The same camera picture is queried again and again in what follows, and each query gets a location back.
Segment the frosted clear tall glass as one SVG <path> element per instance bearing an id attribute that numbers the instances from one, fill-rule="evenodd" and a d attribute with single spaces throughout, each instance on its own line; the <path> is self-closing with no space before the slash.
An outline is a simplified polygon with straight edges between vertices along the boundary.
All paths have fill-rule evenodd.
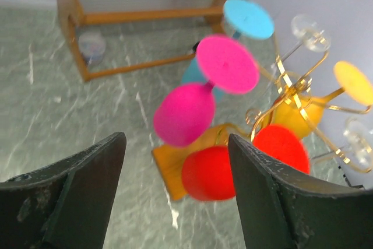
<path id="1" fill-rule="evenodd" d="M 291 32 L 297 42 L 283 55 L 276 55 L 276 62 L 284 62 L 300 47 L 313 52 L 327 53 L 331 46 L 331 37 L 312 17 L 298 14 L 291 20 Z"/>

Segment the yellow wine glass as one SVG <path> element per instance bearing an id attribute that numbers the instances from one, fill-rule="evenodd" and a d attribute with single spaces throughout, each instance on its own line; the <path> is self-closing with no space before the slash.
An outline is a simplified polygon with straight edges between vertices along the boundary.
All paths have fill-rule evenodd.
<path id="1" fill-rule="evenodd" d="M 372 84 L 368 78 L 353 64 L 339 61 L 333 67 L 333 73 L 340 85 L 340 89 L 325 97 L 300 96 L 301 104 L 314 125 L 319 125 L 325 109 L 346 111 L 339 106 L 329 104 L 331 100 L 342 93 L 347 93 L 357 103 L 367 107 L 364 113 L 370 111 L 372 106 Z M 308 136 L 313 129 L 308 126 L 301 116 L 296 104 L 283 102 L 273 112 L 263 119 L 262 126 L 280 125 L 289 129 L 298 139 Z"/>

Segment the red wine glass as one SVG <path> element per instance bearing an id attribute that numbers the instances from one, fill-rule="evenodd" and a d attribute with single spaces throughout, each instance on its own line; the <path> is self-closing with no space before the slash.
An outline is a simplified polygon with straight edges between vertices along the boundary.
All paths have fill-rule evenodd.
<path id="1" fill-rule="evenodd" d="M 305 174 L 311 164 L 300 139 L 289 129 L 269 125 L 261 129 L 254 147 Z M 212 146 L 190 154 L 184 161 L 181 180 L 188 195 L 198 201 L 223 201 L 235 197 L 228 147 Z"/>

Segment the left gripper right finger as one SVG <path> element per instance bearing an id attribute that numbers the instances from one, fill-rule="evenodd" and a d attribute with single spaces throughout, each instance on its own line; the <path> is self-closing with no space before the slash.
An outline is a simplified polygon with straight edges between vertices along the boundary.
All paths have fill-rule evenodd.
<path id="1" fill-rule="evenodd" d="M 228 141 L 247 248 L 371 248 L 372 191 L 302 173 L 240 136 Z"/>

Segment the pink wine glass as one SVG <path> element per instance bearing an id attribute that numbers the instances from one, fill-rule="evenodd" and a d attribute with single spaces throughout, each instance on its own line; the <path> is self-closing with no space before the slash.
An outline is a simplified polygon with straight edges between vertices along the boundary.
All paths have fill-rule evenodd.
<path id="1" fill-rule="evenodd" d="M 206 81 L 176 87 L 153 117 L 156 135 L 171 146 L 188 146 L 210 127 L 216 111 L 214 88 L 246 94 L 259 81 L 254 56 L 231 37 L 215 34 L 203 38 L 195 57 Z"/>

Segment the clear wine glass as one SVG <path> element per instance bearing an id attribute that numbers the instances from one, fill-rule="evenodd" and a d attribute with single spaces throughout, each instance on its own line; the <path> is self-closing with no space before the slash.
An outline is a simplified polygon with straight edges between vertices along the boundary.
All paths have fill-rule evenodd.
<path id="1" fill-rule="evenodd" d="M 343 136 L 347 141 L 345 146 L 331 148 L 330 152 L 314 156 L 311 163 L 336 158 L 352 170 L 360 173 L 370 172 L 372 170 L 372 130 L 359 119 L 350 117 L 345 122 Z"/>

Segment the wooden shelf rack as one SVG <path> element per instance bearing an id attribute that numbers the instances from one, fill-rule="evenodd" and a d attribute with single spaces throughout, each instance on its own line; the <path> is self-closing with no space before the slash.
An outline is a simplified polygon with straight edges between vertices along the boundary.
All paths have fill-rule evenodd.
<path id="1" fill-rule="evenodd" d="M 80 0 L 57 0 L 58 17 L 62 33 L 69 45 L 76 66 L 79 70 L 83 81 L 87 82 L 92 79 L 102 78 L 130 71 L 151 68 L 173 64 L 192 59 L 193 54 L 186 54 L 177 57 L 171 57 L 150 62 L 143 62 L 136 65 L 113 68 L 98 72 L 90 72 L 78 47 L 76 38 L 76 27 L 94 24 L 114 24 L 147 20 L 166 20 L 186 17 L 203 16 L 209 26 L 215 33 L 223 33 L 221 19 L 223 16 L 223 4 L 226 0 L 213 0 L 212 4 L 206 8 L 172 8 L 172 9 L 152 9 L 152 10 L 135 10 L 130 12 L 99 12 L 87 13 L 84 11 Z"/>

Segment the blue wine glass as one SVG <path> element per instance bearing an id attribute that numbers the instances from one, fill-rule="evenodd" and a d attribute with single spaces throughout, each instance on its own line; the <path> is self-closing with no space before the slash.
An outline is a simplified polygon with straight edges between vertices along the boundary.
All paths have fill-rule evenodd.
<path id="1" fill-rule="evenodd" d="M 233 28 L 233 39 L 241 36 L 255 40 L 266 40 L 275 32 L 275 24 L 270 14 L 252 0 L 226 0 L 223 5 L 224 23 Z M 201 73 L 196 59 L 193 59 L 184 72 L 181 84 L 191 82 L 207 82 Z M 219 102 L 224 92 L 219 88 L 213 89 L 215 101 Z"/>

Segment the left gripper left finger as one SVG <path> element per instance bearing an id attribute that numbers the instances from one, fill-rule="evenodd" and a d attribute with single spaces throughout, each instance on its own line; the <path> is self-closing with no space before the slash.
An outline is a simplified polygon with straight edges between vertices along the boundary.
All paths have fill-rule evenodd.
<path id="1" fill-rule="evenodd" d="M 126 151 L 115 132 L 1 183 L 1 248 L 102 248 Z"/>

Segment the gold wine glass rack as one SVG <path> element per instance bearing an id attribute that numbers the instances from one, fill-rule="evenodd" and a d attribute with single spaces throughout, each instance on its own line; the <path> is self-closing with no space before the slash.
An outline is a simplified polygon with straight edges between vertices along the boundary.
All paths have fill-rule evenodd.
<path id="1" fill-rule="evenodd" d="M 257 66 L 260 74 L 262 70 L 258 64 Z M 300 101 L 301 95 L 312 97 L 309 94 L 309 81 L 307 75 L 300 77 L 296 83 L 293 83 L 288 76 L 288 72 L 283 72 L 278 78 L 275 79 L 275 84 L 279 88 L 279 98 L 268 111 L 258 115 L 252 131 L 248 134 L 248 138 L 254 140 L 257 133 L 261 129 L 265 128 L 262 126 L 263 119 L 283 102 L 290 104 L 293 101 L 308 126 L 313 130 L 316 130 L 317 126 L 314 125 L 308 118 Z M 197 140 L 188 146 L 176 147 L 164 143 L 163 146 L 154 149 L 153 156 L 164 179 L 166 189 L 168 190 L 172 199 L 179 200 L 188 195 L 181 180 L 182 167 L 186 158 L 192 153 L 210 148 L 212 146 L 227 147 L 228 129 L 231 127 L 232 124 L 230 123 L 222 124 L 216 127 L 210 125 L 210 127 Z"/>

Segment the small black device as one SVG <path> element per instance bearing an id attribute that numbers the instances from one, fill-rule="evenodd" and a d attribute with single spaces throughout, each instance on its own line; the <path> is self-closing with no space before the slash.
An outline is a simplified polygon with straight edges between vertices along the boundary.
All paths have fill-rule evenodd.
<path id="1" fill-rule="evenodd" d="M 196 54 L 196 49 L 198 47 L 198 45 L 200 44 L 200 41 L 198 41 L 197 43 L 195 43 L 193 45 L 193 47 L 187 52 L 188 55 L 195 55 Z"/>

